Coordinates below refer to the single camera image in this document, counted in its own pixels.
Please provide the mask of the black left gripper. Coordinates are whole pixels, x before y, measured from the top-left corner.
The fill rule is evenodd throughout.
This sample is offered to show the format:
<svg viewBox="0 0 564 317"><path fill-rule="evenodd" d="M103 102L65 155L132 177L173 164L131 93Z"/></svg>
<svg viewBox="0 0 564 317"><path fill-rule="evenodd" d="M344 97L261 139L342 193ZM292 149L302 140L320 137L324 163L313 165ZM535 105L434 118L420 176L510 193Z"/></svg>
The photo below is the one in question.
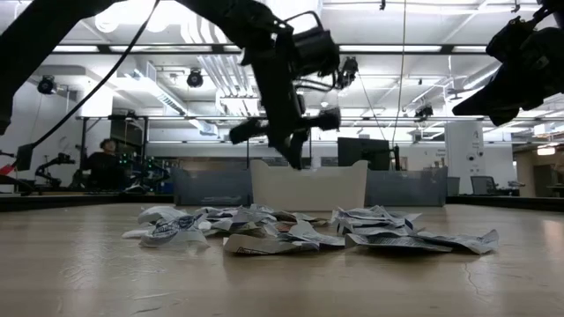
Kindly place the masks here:
<svg viewBox="0 0 564 317"><path fill-rule="evenodd" d="M263 125L257 118L251 118L232 128L229 139L233 144L240 144L254 136L266 136L293 169L301 170L303 144L308 140L308 131L301 129L338 129L341 116L338 110L328 110L313 118L303 116L293 85L296 76L290 69L292 60L288 54L273 48L244 50L243 61L249 63L254 72L267 123Z"/></svg>

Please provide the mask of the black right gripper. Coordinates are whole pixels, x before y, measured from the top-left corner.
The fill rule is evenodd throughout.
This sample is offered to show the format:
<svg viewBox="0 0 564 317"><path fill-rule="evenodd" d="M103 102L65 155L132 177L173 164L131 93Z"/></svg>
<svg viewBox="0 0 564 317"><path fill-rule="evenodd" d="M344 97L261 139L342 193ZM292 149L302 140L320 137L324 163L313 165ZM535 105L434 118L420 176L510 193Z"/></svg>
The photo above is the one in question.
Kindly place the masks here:
<svg viewBox="0 0 564 317"><path fill-rule="evenodd" d="M501 62L488 83L453 107L453 114L488 114L494 126L563 92L563 2L547 0L532 18L512 18L486 46Z"/></svg>

